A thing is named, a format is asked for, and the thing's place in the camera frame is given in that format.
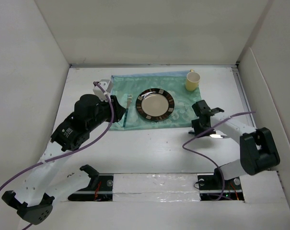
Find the silver fork green handle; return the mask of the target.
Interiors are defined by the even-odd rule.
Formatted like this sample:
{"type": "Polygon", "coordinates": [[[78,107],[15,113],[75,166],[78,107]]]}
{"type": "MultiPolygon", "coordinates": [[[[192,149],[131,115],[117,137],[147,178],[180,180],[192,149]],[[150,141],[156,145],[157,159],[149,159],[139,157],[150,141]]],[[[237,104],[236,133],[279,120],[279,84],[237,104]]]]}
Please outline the silver fork green handle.
{"type": "Polygon", "coordinates": [[[132,94],[128,94],[126,111],[125,111],[124,122],[123,122],[123,127],[126,126],[126,122],[127,122],[127,118],[128,118],[128,110],[129,110],[129,106],[131,105],[131,103],[132,103],[132,94]]]}

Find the knife with green handle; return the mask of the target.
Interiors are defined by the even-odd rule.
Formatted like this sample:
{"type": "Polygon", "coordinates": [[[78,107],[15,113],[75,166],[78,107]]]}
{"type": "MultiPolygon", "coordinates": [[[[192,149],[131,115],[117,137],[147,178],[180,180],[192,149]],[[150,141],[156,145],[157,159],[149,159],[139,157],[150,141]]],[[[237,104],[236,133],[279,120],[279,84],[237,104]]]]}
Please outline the knife with green handle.
{"type": "MultiPolygon", "coordinates": [[[[194,136],[195,136],[195,132],[193,132],[193,131],[189,131],[188,133],[191,134],[191,135],[194,135],[194,136]]],[[[211,137],[211,138],[229,138],[229,136],[216,134],[216,133],[214,133],[214,132],[211,133],[211,134],[205,134],[205,135],[203,135],[203,136],[201,136],[201,137],[211,137]]]]}

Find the green patterned cloth placemat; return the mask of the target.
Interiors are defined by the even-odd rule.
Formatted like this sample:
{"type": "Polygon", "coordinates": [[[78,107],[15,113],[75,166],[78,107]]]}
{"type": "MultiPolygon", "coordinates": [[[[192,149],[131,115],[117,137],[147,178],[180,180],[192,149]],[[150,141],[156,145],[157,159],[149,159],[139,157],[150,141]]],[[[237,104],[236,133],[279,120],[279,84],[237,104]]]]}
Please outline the green patterned cloth placemat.
{"type": "Polygon", "coordinates": [[[112,94],[122,106],[131,105],[127,116],[111,126],[112,131],[130,131],[191,126],[196,119],[192,105],[200,101],[200,89],[186,89],[188,71],[113,75],[112,94]]]}

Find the dark rimmed beige plate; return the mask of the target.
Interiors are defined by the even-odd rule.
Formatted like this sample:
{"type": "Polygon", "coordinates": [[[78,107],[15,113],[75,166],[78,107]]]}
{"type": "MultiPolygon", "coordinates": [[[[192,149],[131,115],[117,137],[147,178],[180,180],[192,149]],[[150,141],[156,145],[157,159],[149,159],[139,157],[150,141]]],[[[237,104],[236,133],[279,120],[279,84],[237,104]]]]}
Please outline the dark rimmed beige plate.
{"type": "Polygon", "coordinates": [[[138,114],[150,121],[163,121],[174,111],[174,99],[169,92],[159,88],[150,88],[140,93],[136,98],[138,114]]]}

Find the yellow paper cup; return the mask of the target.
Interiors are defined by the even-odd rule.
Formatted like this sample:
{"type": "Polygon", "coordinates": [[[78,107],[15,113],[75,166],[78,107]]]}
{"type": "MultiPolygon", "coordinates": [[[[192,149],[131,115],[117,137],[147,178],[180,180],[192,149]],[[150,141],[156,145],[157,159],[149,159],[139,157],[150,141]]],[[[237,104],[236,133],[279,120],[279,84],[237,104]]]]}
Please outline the yellow paper cup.
{"type": "Polygon", "coordinates": [[[200,82],[200,75],[191,69],[186,75],[185,87],[189,92],[195,91],[200,82]]]}

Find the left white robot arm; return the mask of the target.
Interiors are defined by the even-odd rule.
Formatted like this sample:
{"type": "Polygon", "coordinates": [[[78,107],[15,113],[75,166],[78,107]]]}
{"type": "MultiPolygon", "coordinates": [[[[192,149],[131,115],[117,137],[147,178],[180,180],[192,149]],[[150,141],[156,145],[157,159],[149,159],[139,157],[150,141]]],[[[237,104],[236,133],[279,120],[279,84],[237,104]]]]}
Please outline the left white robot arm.
{"type": "Polygon", "coordinates": [[[28,168],[30,174],[23,185],[6,191],[2,200],[16,209],[21,219],[38,225],[50,215],[59,200],[83,188],[95,189],[99,173],[88,164],[81,166],[63,183],[49,184],[72,154],[85,149],[83,143],[95,128],[104,122],[120,121],[124,113],[125,108],[114,95],[105,95],[104,99],[94,94],[81,96],[73,112],[51,135],[50,144],[39,162],[28,168]]]}

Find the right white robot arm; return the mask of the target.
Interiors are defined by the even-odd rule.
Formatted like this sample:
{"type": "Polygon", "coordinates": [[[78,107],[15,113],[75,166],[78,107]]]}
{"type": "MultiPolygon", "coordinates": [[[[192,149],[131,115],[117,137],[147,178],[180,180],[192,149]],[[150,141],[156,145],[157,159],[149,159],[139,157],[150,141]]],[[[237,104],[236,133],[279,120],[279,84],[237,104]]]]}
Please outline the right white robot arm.
{"type": "Polygon", "coordinates": [[[192,105],[197,119],[192,120],[193,134],[200,138],[222,132],[239,144],[239,159],[217,167],[213,183],[223,189],[231,179],[243,175],[256,175],[280,164],[280,156],[271,131],[254,128],[235,120],[240,114],[228,115],[219,107],[210,108],[201,100],[192,105]]]}

